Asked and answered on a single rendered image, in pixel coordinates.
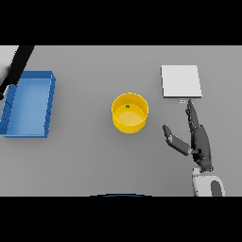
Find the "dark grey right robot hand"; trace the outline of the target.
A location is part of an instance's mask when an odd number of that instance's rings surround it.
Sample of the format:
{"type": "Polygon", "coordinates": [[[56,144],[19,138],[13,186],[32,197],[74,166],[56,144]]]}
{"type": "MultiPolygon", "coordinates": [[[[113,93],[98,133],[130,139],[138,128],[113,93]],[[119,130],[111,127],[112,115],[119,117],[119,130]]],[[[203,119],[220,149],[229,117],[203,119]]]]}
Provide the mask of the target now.
{"type": "Polygon", "coordinates": [[[184,156],[191,155],[202,172],[212,172],[214,167],[212,165],[209,137],[204,126],[199,123],[198,115],[191,99],[188,100],[185,113],[188,118],[191,144],[187,144],[178,138],[168,125],[163,125],[166,143],[184,156]]]}

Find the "flat pale square scale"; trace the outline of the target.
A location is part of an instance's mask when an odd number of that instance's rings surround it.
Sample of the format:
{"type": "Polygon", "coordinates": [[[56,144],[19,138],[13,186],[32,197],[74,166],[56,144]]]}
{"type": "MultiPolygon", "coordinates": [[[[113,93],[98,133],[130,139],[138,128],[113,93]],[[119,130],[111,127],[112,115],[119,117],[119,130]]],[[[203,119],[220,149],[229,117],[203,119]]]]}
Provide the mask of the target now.
{"type": "Polygon", "coordinates": [[[162,65],[163,98],[202,98],[196,65],[162,65]]]}

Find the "yellow round bowl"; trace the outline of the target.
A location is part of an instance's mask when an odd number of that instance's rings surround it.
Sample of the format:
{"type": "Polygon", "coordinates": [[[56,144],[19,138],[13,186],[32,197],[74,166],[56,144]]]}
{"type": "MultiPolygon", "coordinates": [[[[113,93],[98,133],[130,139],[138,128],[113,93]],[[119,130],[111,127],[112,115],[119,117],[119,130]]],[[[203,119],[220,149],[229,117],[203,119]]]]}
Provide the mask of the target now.
{"type": "Polygon", "coordinates": [[[123,93],[112,103],[112,122],[120,132],[134,134],[146,124],[148,112],[147,101],[141,95],[123,93]]]}

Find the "blue plastic tray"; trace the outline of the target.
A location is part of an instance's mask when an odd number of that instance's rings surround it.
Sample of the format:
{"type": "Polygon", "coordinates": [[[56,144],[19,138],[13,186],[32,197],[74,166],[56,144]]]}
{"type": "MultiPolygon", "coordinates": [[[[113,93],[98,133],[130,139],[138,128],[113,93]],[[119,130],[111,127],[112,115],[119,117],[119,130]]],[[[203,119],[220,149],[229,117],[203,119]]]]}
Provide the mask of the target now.
{"type": "Polygon", "coordinates": [[[0,136],[46,138],[55,82],[52,71],[24,71],[17,85],[10,84],[0,116],[0,136]]]}

